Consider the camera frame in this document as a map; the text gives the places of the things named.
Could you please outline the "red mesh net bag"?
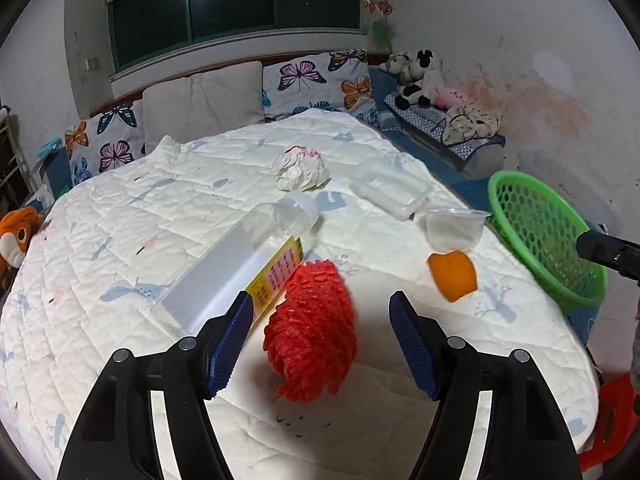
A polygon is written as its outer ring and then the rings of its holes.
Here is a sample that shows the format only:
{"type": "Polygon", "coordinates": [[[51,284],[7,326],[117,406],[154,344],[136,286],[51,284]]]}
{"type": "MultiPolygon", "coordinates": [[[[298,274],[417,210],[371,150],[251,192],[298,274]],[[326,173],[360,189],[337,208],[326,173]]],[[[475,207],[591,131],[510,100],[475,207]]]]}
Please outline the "red mesh net bag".
{"type": "Polygon", "coordinates": [[[308,403],[337,394],[356,358],[352,298],[330,260],[302,264],[270,315],[262,350],[283,378],[278,395],[308,403]]]}

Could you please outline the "clear plastic storage box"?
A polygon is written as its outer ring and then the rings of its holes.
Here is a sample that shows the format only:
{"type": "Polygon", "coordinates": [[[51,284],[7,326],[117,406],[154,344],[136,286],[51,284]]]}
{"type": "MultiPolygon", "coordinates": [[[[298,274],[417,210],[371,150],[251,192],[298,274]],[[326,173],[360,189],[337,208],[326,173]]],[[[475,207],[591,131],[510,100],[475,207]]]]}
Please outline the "clear plastic storage box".
{"type": "Polygon", "coordinates": [[[553,188],[592,226],[605,224],[610,232],[620,229],[622,219],[613,206],[567,162],[544,150],[521,150],[518,170],[553,188]]]}

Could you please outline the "green plastic basket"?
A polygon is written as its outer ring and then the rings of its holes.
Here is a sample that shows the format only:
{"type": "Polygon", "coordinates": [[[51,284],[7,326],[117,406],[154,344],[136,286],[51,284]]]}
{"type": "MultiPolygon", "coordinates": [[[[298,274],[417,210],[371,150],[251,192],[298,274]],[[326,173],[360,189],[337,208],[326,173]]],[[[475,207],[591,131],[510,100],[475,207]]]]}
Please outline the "green plastic basket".
{"type": "Polygon", "coordinates": [[[589,228],[564,198],[541,180],[510,170],[489,178],[487,196],[490,225],[563,313],[602,304],[605,268],[578,256],[578,236],[589,228]]]}

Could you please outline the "clear plastic cup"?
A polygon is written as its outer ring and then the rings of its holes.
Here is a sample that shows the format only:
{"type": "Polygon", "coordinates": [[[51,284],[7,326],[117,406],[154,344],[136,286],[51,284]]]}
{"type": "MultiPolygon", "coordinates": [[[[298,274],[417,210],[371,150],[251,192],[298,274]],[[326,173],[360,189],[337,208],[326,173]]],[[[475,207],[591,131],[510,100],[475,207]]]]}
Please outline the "clear plastic cup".
{"type": "Polygon", "coordinates": [[[482,238],[490,213],[484,210],[430,208],[425,213],[426,237],[439,252],[466,252],[482,238]]]}

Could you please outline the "white quilted bed cover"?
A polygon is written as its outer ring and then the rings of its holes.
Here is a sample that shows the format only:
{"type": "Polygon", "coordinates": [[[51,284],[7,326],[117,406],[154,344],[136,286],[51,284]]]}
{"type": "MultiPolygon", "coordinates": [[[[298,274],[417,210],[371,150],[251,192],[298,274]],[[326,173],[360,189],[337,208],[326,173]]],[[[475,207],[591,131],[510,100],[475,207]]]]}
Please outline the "white quilted bed cover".
{"type": "Polygon", "coordinates": [[[528,352],[574,445],[597,420],[590,359],[556,303],[484,231],[468,255],[476,284],[457,300],[436,285],[422,218],[461,200],[423,162],[343,113],[310,112],[181,144],[90,179],[58,200],[32,240],[1,313],[1,421],[36,476],[52,479],[108,358],[167,350],[256,297],[228,386],[207,405],[239,479],[403,479],[436,404],[416,388],[388,320],[404,292],[420,313],[481,352],[528,352]],[[400,211],[358,194],[381,191],[400,211]],[[298,260],[329,261],[357,337],[336,393],[293,402],[264,331],[298,260]]]}

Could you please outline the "spotted cream cloth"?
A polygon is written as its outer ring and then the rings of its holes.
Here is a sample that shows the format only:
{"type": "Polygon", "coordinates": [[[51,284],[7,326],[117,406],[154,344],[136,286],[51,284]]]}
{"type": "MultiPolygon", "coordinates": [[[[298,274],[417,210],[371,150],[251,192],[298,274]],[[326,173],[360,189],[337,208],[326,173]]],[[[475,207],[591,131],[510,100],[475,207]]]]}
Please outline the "spotted cream cloth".
{"type": "Polygon", "coordinates": [[[499,131],[501,118],[501,110],[484,110],[472,102],[453,106],[446,113],[442,143],[449,146],[489,139],[499,131]]]}

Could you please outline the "clear bottle yellow label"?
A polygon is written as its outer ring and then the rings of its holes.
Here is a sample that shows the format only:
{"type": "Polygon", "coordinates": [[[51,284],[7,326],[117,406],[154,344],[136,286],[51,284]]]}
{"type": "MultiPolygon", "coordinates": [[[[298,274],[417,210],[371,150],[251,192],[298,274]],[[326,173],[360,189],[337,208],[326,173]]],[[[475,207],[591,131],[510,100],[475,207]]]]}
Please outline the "clear bottle yellow label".
{"type": "Polygon", "coordinates": [[[247,292],[256,324],[304,262],[319,219],[319,206],[304,192],[258,204],[170,286],[151,314],[176,336],[191,336],[247,292]]]}

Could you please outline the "clear plastic tray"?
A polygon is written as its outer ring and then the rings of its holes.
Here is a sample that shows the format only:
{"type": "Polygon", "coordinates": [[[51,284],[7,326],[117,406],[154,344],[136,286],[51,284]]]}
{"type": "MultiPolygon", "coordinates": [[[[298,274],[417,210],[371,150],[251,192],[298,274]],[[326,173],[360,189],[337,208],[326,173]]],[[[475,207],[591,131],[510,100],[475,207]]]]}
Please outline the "clear plastic tray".
{"type": "Polygon", "coordinates": [[[427,203],[432,186],[411,174],[383,169],[358,171],[350,181],[358,197],[399,221],[408,220],[427,203]]]}

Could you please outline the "pink plush toy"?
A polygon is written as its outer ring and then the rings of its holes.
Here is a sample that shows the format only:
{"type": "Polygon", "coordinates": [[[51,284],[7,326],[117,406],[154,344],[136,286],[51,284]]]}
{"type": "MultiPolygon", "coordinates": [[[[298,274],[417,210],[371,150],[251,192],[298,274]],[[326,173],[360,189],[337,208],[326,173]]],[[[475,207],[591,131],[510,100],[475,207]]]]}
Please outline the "pink plush toy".
{"type": "Polygon", "coordinates": [[[451,107],[462,105],[469,101],[466,94],[455,88],[436,87],[431,94],[431,102],[440,110],[449,110],[451,107]]]}

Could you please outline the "orange tiger plush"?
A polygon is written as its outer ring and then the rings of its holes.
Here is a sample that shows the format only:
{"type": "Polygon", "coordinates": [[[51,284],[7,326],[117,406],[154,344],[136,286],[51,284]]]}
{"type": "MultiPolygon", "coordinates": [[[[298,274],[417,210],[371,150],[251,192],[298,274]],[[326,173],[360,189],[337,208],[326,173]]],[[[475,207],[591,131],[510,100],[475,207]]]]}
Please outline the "orange tiger plush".
{"type": "Polygon", "coordinates": [[[43,216],[32,206],[10,211],[1,219],[1,275],[21,266],[42,222],[43,216]]]}

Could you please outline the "black white cow plush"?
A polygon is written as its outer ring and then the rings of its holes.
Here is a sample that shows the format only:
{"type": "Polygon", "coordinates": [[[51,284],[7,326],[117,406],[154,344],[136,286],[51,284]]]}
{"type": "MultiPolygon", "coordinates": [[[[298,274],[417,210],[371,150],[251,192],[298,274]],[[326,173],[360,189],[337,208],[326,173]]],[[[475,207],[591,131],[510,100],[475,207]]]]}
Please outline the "black white cow plush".
{"type": "Polygon", "coordinates": [[[413,105],[434,106],[439,90],[444,88],[442,62],[432,50],[421,49],[413,58],[406,52],[391,54],[378,67],[397,78],[398,95],[394,103],[400,110],[413,105]]]}

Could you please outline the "left butterfly pillow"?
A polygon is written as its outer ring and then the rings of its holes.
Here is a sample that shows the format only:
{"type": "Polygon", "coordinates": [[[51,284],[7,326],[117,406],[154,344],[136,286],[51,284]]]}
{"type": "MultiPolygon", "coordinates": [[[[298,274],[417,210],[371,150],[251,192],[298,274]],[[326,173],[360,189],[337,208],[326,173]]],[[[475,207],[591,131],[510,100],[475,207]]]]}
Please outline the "left butterfly pillow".
{"type": "Polygon", "coordinates": [[[145,155],[142,104],[120,104],[70,127],[63,138],[73,186],[145,155]]]}

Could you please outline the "butterfly pillow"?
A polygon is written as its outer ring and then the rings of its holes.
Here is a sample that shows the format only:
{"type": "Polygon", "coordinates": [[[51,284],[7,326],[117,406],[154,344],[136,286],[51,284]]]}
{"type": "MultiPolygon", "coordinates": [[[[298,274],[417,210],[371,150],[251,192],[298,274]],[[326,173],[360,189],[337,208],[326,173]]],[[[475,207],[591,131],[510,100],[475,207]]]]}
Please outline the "butterfly pillow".
{"type": "Polygon", "coordinates": [[[367,51],[323,52],[265,67],[262,108],[269,120],[326,110],[347,113],[376,128],[378,109],[367,51]]]}
{"type": "Polygon", "coordinates": [[[145,155],[142,104],[120,104],[70,127],[63,138],[73,186],[145,155]]]}

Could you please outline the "grey pillow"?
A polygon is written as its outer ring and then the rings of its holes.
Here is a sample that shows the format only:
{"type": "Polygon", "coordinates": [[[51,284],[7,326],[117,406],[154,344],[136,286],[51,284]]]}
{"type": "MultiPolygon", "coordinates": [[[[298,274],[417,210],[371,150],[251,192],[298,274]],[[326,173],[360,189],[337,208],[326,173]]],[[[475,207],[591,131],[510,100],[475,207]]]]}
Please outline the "grey pillow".
{"type": "Polygon", "coordinates": [[[265,120],[262,63],[252,61],[154,84],[142,93],[145,147],[186,143],[265,120]]]}

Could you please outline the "dark window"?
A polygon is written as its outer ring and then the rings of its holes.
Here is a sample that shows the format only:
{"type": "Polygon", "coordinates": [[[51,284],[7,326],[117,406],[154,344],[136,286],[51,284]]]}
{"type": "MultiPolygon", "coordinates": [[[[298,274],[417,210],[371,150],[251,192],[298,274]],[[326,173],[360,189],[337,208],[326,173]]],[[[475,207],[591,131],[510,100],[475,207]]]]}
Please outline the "dark window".
{"type": "Polygon", "coordinates": [[[355,29],[359,0],[106,0],[116,70],[199,42],[294,28],[355,29]]]}

